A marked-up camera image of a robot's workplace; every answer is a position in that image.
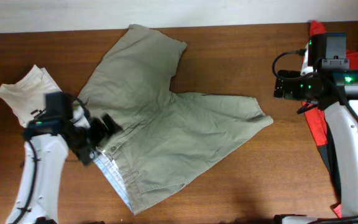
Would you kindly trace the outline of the khaki shorts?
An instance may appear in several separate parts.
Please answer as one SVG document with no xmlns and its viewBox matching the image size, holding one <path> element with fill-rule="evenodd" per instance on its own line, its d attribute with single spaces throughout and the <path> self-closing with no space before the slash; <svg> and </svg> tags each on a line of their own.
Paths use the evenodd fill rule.
<svg viewBox="0 0 358 224">
<path fill-rule="evenodd" d="M 93 116 L 122 128 L 102 150 L 113 160 L 133 214 L 177 193 L 273 120 L 248 96 L 174 93 L 186 44 L 132 24 L 82 88 Z"/>
</svg>

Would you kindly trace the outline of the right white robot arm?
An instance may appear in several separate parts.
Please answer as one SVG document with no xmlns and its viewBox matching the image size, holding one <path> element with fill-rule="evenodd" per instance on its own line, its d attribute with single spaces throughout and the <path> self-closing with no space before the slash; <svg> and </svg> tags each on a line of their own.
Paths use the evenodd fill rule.
<svg viewBox="0 0 358 224">
<path fill-rule="evenodd" d="M 358 223 L 358 70 L 281 70 L 275 97 L 306 101 L 324 111 L 341 185 L 341 218 L 275 215 L 275 223 Z"/>
</svg>

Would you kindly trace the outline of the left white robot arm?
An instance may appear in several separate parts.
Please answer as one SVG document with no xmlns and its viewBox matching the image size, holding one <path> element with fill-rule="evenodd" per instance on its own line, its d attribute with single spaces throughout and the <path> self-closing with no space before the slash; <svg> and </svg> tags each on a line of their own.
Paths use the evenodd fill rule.
<svg viewBox="0 0 358 224">
<path fill-rule="evenodd" d="M 7 223 L 58 223 L 63 167 L 70 151 L 87 166 L 97 148 L 122 128 L 109 115 L 101 119 L 45 114 L 25 128 L 24 170 Z"/>
</svg>

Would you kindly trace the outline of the red garment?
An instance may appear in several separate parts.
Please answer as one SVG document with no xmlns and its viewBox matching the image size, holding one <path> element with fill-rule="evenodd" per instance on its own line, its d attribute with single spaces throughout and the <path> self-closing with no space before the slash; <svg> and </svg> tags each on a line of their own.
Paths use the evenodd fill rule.
<svg viewBox="0 0 358 224">
<path fill-rule="evenodd" d="M 311 22 L 310 36 L 326 32 L 327 31 L 323 23 L 318 21 Z M 350 59 L 350 69 L 358 70 L 358 52 L 355 50 L 347 50 L 347 57 Z M 318 108 L 314 108 L 305 113 L 305 118 L 317 145 L 319 154 L 329 172 L 335 195 L 338 198 L 338 201 L 340 201 L 341 183 L 339 169 L 336 163 L 336 152 L 332 135 L 328 131 L 328 125 L 326 124 L 324 112 Z M 337 202 L 332 205 L 331 209 L 337 217 L 342 218 L 341 202 Z"/>
</svg>

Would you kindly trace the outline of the black garment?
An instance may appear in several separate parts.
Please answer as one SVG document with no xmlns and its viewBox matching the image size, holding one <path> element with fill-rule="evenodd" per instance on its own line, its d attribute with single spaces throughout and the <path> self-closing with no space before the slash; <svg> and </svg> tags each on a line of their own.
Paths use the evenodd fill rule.
<svg viewBox="0 0 358 224">
<path fill-rule="evenodd" d="M 326 144 L 318 147 L 321 158 L 323 159 L 324 165 L 326 166 L 331 183 L 334 187 L 334 193 L 338 200 L 341 199 L 341 183 L 339 176 L 339 168 L 337 164 L 336 150 L 334 146 L 334 140 L 331 134 L 331 130 L 328 127 L 327 122 L 324 123 L 327 127 Z"/>
</svg>

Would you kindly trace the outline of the white folded graphic t-shirt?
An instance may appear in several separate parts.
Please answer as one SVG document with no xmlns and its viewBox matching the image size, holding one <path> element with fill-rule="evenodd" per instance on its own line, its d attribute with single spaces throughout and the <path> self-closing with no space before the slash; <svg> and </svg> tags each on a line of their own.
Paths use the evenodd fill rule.
<svg viewBox="0 0 358 224">
<path fill-rule="evenodd" d="M 15 84 L 2 84 L 0 98 L 4 100 L 17 117 L 19 124 L 26 127 L 45 110 L 44 94 L 61 91 L 45 68 L 34 65 Z"/>
</svg>

